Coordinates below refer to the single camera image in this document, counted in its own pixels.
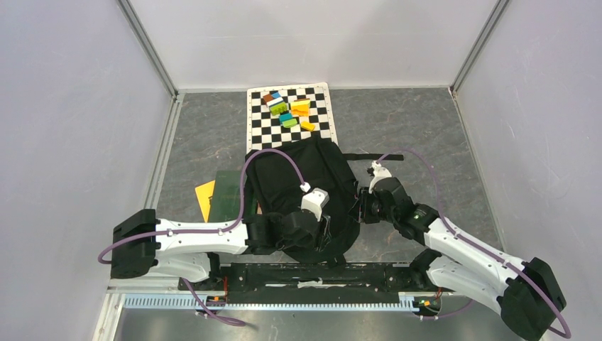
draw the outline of cyan block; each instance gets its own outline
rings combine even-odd
[[[287,112],[286,114],[281,114],[278,118],[280,120],[280,124],[282,124],[284,121],[288,121],[289,119],[294,119],[292,114],[289,112]]]

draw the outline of wooden block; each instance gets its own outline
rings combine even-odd
[[[290,114],[290,113],[286,113],[286,114],[281,114],[278,119],[280,120],[280,124],[282,124],[284,121],[289,121],[291,119],[294,119],[294,117]]]
[[[282,98],[275,98],[275,99],[272,99],[271,101],[267,102],[266,104],[268,105],[268,107],[273,107],[273,106],[275,106],[277,104],[280,104],[280,103],[284,103],[284,99],[282,99]]]
[[[292,101],[290,103],[290,107],[291,108],[296,108],[296,107],[310,107],[310,102],[311,99],[297,99],[296,101]]]
[[[309,107],[290,108],[290,113],[293,115],[297,115],[297,116],[309,116],[310,108]]]
[[[291,128],[297,125],[297,120],[296,119],[289,119],[288,121],[284,121],[283,122],[283,127],[285,128]]]
[[[286,112],[287,110],[288,110],[288,107],[286,106],[286,103],[284,103],[284,102],[277,103],[270,107],[270,112],[272,113],[272,116],[282,114],[283,112]]]
[[[301,122],[301,128],[308,131],[314,131],[314,129],[316,129],[316,126],[309,122]]]
[[[266,96],[263,96],[263,101],[267,104],[269,101],[273,101],[274,97],[272,97],[271,94],[267,94]]]

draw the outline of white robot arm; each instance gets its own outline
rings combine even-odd
[[[371,171],[374,178],[368,188],[360,189],[352,212],[366,224],[385,220],[404,237],[427,247],[410,265],[416,274],[412,279],[419,287],[447,288],[472,298],[499,314],[523,338],[538,340],[555,314],[516,271],[535,282],[562,310],[566,301],[551,268],[537,258],[526,262],[497,250],[440,217],[432,207],[415,204],[399,180],[380,163],[373,162]],[[155,210],[141,210],[114,229],[114,242],[125,242],[135,234],[149,233],[152,237],[116,247],[111,276],[132,278],[156,273],[200,282],[210,277],[213,268],[207,253],[315,249],[328,231],[329,219],[322,216],[328,200],[327,192],[315,188],[302,197],[297,212],[257,215],[236,225],[236,221],[191,224],[157,220]]]

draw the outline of black and white checkerboard mat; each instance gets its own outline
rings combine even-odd
[[[315,125],[315,130],[305,131],[301,129],[300,125],[290,129],[283,127],[278,119],[279,115],[272,116],[269,108],[262,100],[263,96],[276,92],[286,103],[291,103],[296,99],[310,99],[309,117],[298,117],[297,121],[308,121]],[[252,89],[249,92],[249,97],[250,124],[248,129],[251,132],[247,134],[247,151],[279,147],[287,142],[299,141],[312,135],[333,139],[336,142],[327,87],[305,85],[281,90],[277,88]]]

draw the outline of white wall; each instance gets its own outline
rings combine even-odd
[[[170,98],[115,1],[0,7],[0,340],[90,340]]]
[[[601,16],[600,1],[511,2],[459,93],[508,251],[552,266],[574,340],[602,330]]]
[[[131,0],[180,89],[447,86],[496,0]]]

